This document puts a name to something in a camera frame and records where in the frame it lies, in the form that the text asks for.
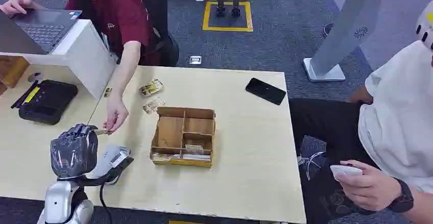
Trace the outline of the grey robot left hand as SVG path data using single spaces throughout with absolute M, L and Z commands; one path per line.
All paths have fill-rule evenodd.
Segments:
M 51 167 L 58 178 L 76 178 L 96 167 L 97 129 L 96 126 L 80 123 L 51 140 Z

